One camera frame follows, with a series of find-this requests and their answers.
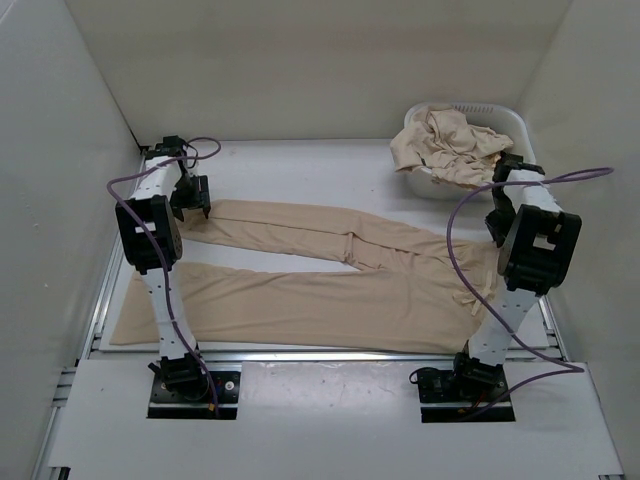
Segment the beige trousers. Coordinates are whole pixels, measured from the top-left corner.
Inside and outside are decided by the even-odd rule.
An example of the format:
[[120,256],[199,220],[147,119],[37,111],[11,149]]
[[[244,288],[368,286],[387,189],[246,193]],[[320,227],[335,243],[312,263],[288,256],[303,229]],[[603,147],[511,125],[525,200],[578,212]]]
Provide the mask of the beige trousers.
[[463,284],[493,298],[498,252],[366,212],[218,200],[188,212],[186,240],[339,262],[342,272],[259,272],[182,261],[186,319],[205,342],[459,351],[486,311]]

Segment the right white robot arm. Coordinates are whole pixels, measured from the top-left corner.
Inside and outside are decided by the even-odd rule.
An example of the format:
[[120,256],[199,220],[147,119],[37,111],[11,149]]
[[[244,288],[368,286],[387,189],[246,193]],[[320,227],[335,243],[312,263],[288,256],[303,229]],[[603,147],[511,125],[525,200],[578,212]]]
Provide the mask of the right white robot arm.
[[581,217],[564,211],[546,188],[544,169],[520,155],[502,153],[492,183],[479,190],[493,200],[485,225],[498,251],[501,293],[490,304],[463,281],[489,312],[449,375],[450,390],[464,400],[498,389],[509,344],[529,309],[565,280],[582,229]]

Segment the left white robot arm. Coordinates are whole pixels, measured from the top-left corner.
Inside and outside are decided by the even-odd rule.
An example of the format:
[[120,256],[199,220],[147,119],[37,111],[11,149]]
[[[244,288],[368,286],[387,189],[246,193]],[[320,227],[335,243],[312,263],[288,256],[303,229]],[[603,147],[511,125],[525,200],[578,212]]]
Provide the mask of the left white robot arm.
[[197,173],[198,152],[179,136],[166,136],[144,155],[144,170],[114,179],[107,191],[126,260],[141,276],[151,299],[160,359],[149,365],[167,391],[198,402],[211,395],[198,342],[189,328],[176,263],[182,258],[179,224],[189,211],[207,219],[208,178]]

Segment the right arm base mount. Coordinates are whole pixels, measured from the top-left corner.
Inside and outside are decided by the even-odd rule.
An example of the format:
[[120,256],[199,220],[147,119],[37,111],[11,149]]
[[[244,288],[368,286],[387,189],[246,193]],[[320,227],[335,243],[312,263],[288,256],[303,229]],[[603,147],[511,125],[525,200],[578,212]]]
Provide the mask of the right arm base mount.
[[501,365],[485,365],[460,352],[449,369],[421,367],[409,382],[418,389],[422,423],[515,421]]

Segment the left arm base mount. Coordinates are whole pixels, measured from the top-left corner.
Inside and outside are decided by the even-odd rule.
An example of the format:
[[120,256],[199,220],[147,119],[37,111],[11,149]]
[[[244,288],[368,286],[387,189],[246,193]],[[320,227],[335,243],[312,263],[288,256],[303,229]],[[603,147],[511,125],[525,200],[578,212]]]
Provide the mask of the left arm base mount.
[[210,370],[206,375],[191,357],[178,368],[163,370],[150,363],[153,383],[147,407],[148,419],[235,420],[241,389],[240,370]]

